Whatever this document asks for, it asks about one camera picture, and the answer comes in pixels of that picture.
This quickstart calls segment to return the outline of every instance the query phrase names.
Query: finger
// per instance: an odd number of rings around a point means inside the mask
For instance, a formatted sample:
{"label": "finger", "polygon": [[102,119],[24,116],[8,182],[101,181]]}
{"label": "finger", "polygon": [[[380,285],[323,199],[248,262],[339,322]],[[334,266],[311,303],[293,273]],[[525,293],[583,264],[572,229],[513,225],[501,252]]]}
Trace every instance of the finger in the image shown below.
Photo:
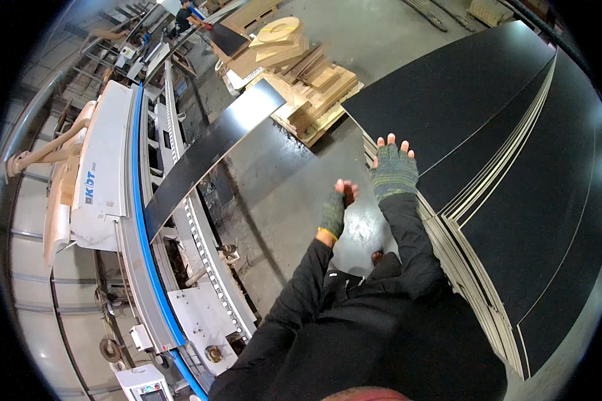
{"label": "finger", "polygon": [[339,194],[343,194],[343,191],[345,190],[345,185],[343,184],[342,179],[337,180],[337,183],[334,185],[334,190],[337,191]]}

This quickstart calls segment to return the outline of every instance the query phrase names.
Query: stack of black boards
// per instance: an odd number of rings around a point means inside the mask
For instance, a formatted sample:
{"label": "stack of black boards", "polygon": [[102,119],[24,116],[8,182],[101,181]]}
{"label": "stack of black boards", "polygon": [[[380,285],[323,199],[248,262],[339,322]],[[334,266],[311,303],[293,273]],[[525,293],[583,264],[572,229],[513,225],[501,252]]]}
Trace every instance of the stack of black boards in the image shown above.
{"label": "stack of black boards", "polygon": [[343,104],[368,163],[417,154],[419,213],[453,287],[522,378],[560,345],[602,266],[602,103],[521,22],[467,36]]}

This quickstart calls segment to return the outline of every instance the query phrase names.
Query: foot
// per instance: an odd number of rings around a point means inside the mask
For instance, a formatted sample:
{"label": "foot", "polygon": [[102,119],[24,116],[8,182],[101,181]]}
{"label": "foot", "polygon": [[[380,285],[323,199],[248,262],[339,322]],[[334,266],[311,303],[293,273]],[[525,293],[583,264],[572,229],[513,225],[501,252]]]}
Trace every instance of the foot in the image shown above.
{"label": "foot", "polygon": [[370,258],[372,259],[372,266],[377,266],[377,263],[379,263],[381,258],[383,258],[383,255],[384,253],[382,251],[373,252],[372,255],[370,255]]}

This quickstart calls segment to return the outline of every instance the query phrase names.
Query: sleeve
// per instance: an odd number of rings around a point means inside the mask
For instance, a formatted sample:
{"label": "sleeve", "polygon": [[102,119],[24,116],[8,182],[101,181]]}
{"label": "sleeve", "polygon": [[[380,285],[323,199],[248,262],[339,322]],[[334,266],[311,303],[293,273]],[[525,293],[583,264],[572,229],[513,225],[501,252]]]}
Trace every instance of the sleeve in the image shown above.
{"label": "sleeve", "polygon": [[331,258],[332,250],[313,239],[236,363],[212,384],[210,400],[258,400],[268,389],[297,331],[318,314],[323,277]]}
{"label": "sleeve", "polygon": [[447,279],[433,246],[417,214],[417,195],[402,193],[379,202],[379,208],[390,225],[401,259],[401,276],[409,295],[418,299],[448,288]]}

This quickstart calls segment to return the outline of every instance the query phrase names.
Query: concrete floor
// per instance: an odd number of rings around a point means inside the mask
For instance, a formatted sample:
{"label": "concrete floor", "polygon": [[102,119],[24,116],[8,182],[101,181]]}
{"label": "concrete floor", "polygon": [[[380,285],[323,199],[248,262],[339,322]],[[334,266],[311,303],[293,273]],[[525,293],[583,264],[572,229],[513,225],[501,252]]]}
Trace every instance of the concrete floor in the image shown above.
{"label": "concrete floor", "polygon": [[[466,14],[470,2],[444,0],[461,15]],[[311,41],[331,40],[328,57],[369,85],[469,34],[444,12],[431,8],[448,26],[447,33],[435,29],[400,0],[348,0],[347,6],[339,0],[289,0],[271,19],[289,15],[301,19]],[[233,98],[213,69],[201,74],[198,86],[213,121]],[[361,130],[351,119],[343,120],[307,149],[266,119],[224,160],[235,199],[222,211],[217,229],[225,243],[238,245],[238,274],[262,316],[316,234],[323,199],[337,179],[358,183],[360,197],[346,211],[345,232],[334,249],[334,265],[365,276],[372,270],[372,252],[396,249],[364,166]],[[506,368],[509,386],[505,399],[554,399],[586,351],[601,314],[602,272],[575,326],[538,374],[522,382]]]}

